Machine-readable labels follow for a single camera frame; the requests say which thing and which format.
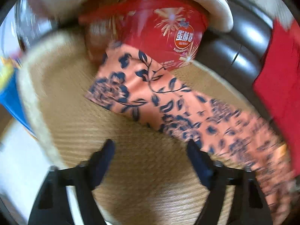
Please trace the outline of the red snack gift box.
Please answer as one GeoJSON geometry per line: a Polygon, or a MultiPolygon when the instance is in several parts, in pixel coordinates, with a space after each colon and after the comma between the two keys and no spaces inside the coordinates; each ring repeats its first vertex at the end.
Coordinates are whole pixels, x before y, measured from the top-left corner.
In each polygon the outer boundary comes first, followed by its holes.
{"type": "Polygon", "coordinates": [[[121,3],[88,8],[79,15],[85,26],[105,25],[114,37],[140,49],[169,71],[195,59],[208,27],[207,10],[193,6],[125,11],[121,3]]]}

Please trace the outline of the dark brown leather sofa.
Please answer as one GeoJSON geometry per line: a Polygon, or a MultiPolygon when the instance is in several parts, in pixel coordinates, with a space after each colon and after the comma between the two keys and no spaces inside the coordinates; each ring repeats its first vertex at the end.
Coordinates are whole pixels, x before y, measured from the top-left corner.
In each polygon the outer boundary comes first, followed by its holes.
{"type": "Polygon", "coordinates": [[[273,118],[252,88],[264,65],[273,22],[249,0],[227,1],[233,16],[233,29],[228,33],[208,29],[203,34],[196,64],[225,79],[265,120],[273,123],[273,118]]]}

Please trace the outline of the orange floral garment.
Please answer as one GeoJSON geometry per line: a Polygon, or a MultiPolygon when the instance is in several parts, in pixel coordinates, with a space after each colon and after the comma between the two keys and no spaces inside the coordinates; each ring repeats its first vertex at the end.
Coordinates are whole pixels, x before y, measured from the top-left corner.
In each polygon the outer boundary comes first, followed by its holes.
{"type": "Polygon", "coordinates": [[[293,173],[285,145],[254,112],[191,89],[137,48],[122,43],[94,47],[100,67],[87,98],[95,104],[206,152],[248,165],[257,174],[274,224],[290,211],[293,173]]]}

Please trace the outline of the blue and yellow toy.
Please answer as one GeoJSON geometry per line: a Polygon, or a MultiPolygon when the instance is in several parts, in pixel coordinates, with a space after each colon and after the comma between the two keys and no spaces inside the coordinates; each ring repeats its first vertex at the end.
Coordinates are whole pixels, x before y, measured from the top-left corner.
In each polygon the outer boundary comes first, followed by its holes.
{"type": "Polygon", "coordinates": [[[27,122],[17,88],[17,74],[20,68],[19,60],[14,60],[10,57],[1,57],[1,105],[32,136],[35,136],[27,122]]]}

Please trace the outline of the red blanket on sofa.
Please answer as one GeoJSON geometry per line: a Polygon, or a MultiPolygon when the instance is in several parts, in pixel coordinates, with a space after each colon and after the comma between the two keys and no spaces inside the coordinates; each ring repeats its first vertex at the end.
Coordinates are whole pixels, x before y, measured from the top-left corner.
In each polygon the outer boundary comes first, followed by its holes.
{"type": "Polygon", "coordinates": [[[263,68],[253,89],[289,146],[291,165],[299,175],[299,25],[286,30],[273,22],[263,68]]]}

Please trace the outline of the woven rattan seat mat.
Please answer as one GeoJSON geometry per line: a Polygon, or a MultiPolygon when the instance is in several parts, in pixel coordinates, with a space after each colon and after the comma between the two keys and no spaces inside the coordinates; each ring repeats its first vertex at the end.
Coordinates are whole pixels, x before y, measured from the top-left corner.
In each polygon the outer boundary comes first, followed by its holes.
{"type": "Polygon", "coordinates": [[[83,34],[58,31],[21,57],[18,89],[47,157],[74,167],[115,142],[115,155],[94,197],[112,224],[194,224],[208,190],[186,154],[186,144],[111,112],[86,98],[98,66],[89,60],[83,34]]]}

